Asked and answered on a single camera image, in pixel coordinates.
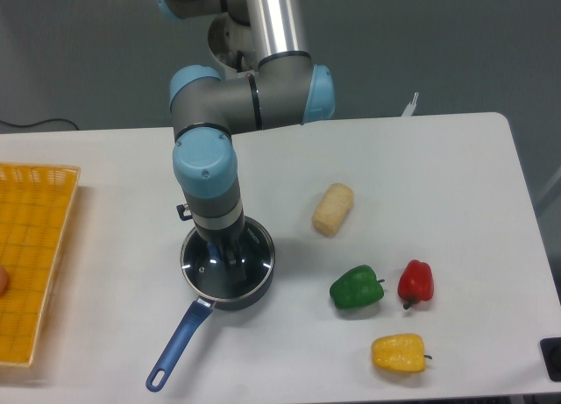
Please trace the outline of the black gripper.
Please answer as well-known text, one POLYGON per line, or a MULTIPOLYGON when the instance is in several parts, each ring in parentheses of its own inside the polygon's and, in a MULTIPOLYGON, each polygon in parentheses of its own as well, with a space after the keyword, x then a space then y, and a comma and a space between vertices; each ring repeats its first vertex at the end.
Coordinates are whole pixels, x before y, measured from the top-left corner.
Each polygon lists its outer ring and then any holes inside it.
POLYGON ((224 227, 209 229, 202 225, 202 218, 193 218, 198 235, 208 243, 210 262, 221 262, 220 248, 224 246, 224 258, 227 277, 231 284, 238 284, 246 280, 245 262, 236 244, 245 227, 245 216, 224 227))

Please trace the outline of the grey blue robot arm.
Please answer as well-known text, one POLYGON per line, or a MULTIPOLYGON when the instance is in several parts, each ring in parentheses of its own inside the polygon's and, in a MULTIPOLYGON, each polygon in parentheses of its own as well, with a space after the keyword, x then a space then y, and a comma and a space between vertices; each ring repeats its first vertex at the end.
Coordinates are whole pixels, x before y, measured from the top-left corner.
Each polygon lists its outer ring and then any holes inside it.
POLYGON ((298 0, 157 2, 179 19, 223 14, 252 37, 248 48, 232 48, 238 77, 189 66, 169 87, 173 170, 186 199, 179 214, 214 255, 236 262, 245 215, 232 136, 329 119, 334 82, 330 70, 311 59, 298 0))

